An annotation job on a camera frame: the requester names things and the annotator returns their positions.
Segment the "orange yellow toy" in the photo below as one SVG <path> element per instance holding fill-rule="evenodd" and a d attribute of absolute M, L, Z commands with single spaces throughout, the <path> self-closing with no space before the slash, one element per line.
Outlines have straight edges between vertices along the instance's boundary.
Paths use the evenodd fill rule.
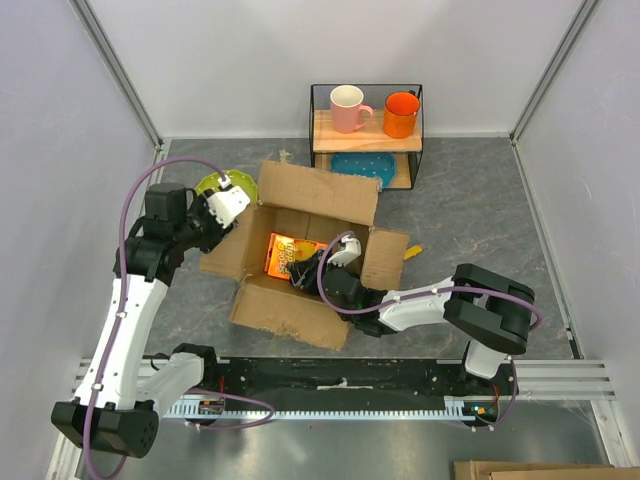
<path fill-rule="evenodd" d="M 289 263 L 308 260 L 316 251 L 326 247 L 326 243 L 272 232 L 264 272 L 272 278 L 289 280 Z"/>

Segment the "brown cardboard express box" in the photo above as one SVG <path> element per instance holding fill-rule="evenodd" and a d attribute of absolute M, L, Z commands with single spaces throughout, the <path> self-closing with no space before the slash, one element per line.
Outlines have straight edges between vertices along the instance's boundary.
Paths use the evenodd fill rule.
<path fill-rule="evenodd" d="M 373 178 L 266 160 L 258 179 L 260 202 L 200 261 L 202 271 L 239 281 L 229 316 L 232 323 L 340 350 L 349 326 L 315 296 L 302 293 L 264 270 L 270 237 L 328 243 L 351 231 L 362 245 L 349 268 L 364 286 L 396 290 L 409 237 L 375 226 L 379 183 Z"/>

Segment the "yellow utility knife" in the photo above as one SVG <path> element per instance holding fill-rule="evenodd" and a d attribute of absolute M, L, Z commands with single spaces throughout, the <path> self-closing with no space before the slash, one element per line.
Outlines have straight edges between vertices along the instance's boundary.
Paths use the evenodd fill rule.
<path fill-rule="evenodd" d="M 419 255 L 423 251 L 423 248 L 419 245 L 409 247 L 404 254 L 404 260 L 407 261 L 415 256 Z"/>

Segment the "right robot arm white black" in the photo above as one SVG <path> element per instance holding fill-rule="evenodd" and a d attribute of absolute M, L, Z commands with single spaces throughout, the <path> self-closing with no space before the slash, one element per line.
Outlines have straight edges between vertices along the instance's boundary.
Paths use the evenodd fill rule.
<path fill-rule="evenodd" d="M 544 320 L 532 289 L 474 264 L 460 264 L 452 277 L 427 287 L 378 290 L 344 266 L 324 264 L 323 255 L 288 263 L 290 283 L 376 338 L 440 323 L 456 327 L 470 337 L 457 371 L 469 393 L 483 392 L 506 359 L 524 354 L 530 331 Z"/>

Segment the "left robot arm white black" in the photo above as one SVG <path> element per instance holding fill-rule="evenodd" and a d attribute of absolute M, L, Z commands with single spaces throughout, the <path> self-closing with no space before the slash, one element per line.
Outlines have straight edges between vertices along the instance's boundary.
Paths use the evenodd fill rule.
<path fill-rule="evenodd" d="M 220 370 L 210 346 L 183 343 L 167 364 L 139 381 L 156 313 L 186 251 L 211 252 L 250 203 L 238 186 L 196 193 L 160 183 L 145 193 L 145 214 L 116 252 L 110 310 L 93 359 L 72 399 L 54 404 L 52 424 L 75 446 L 142 458 L 161 417 L 188 390 L 208 393 Z"/>

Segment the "blue dotted plate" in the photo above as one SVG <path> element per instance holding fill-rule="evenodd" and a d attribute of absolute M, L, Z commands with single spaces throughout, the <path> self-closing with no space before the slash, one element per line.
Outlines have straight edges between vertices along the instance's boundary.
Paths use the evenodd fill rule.
<path fill-rule="evenodd" d="M 396 161 L 390 153 L 337 153 L 329 162 L 333 173 L 377 179 L 381 189 L 388 188 L 396 176 Z"/>

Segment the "pink mug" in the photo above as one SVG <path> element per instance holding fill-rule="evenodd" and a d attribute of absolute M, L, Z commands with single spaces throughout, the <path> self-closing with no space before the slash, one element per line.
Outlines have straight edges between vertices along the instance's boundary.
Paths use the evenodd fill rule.
<path fill-rule="evenodd" d="M 334 129 L 349 134 L 366 126 L 374 117 L 373 109 L 364 104 L 363 91 L 354 85 L 339 85 L 330 93 Z"/>

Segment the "orange mug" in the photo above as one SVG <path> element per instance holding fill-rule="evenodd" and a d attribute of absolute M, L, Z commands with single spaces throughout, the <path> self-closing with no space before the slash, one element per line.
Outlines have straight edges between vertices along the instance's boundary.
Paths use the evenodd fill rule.
<path fill-rule="evenodd" d="M 383 131 L 392 138 L 410 137 L 415 129 L 421 107 L 418 97 L 411 92 L 395 92 L 385 101 Z"/>

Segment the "cardboard sheet corner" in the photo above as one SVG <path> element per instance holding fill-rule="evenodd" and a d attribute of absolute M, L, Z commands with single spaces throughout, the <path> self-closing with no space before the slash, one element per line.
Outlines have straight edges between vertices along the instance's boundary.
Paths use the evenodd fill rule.
<path fill-rule="evenodd" d="M 455 461 L 453 472 L 465 480 L 639 480 L 638 467 L 612 465 Z"/>

